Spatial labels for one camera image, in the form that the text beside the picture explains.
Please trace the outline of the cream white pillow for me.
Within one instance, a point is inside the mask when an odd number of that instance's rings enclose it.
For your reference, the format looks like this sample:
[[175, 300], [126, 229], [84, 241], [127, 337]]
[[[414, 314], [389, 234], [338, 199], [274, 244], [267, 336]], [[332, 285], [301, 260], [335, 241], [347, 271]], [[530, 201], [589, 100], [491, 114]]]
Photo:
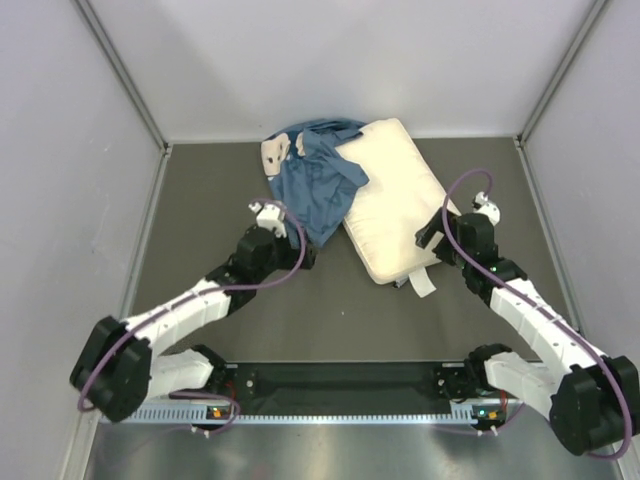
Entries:
[[415, 233], [442, 206], [445, 189], [399, 119], [377, 120], [360, 132], [337, 148], [368, 177], [343, 225], [371, 279], [385, 285], [440, 262], [432, 249], [442, 236], [422, 249]]

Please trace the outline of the blue cartoon print pillowcase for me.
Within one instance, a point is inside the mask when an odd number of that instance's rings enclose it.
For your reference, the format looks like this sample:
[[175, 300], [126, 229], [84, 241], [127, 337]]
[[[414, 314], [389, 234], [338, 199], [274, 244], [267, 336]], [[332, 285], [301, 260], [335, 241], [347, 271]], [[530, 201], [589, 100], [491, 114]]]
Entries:
[[349, 212], [358, 190], [369, 183], [363, 168], [338, 148], [363, 136], [365, 123], [325, 118], [286, 127], [260, 144], [264, 173], [273, 197], [322, 247]]

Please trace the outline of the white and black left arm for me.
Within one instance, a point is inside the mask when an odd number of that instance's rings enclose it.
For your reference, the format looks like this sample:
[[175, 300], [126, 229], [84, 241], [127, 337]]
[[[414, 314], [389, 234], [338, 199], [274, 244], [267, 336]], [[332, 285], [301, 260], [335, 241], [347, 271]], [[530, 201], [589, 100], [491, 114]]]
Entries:
[[69, 382], [82, 413], [99, 411], [113, 423], [129, 418], [150, 398], [179, 390], [216, 396], [227, 374], [202, 347], [165, 352], [204, 326], [233, 315], [258, 291], [276, 287], [315, 264], [313, 244], [301, 226], [297, 239], [253, 225], [235, 251], [184, 293], [146, 312], [119, 320], [106, 316], [93, 327]]

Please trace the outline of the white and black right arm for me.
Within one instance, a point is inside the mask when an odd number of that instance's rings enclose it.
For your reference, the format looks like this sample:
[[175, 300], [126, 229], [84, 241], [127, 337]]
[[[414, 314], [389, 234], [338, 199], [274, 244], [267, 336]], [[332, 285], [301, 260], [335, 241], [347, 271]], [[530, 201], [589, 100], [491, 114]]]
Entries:
[[612, 358], [574, 331], [541, 297], [528, 275], [499, 253], [492, 205], [455, 214], [438, 208], [415, 234], [418, 247], [461, 271], [468, 290], [505, 320], [541, 361], [534, 366], [502, 344], [485, 345], [465, 361], [467, 384], [487, 396], [504, 390], [549, 423], [573, 455], [639, 433], [639, 373], [625, 356]]

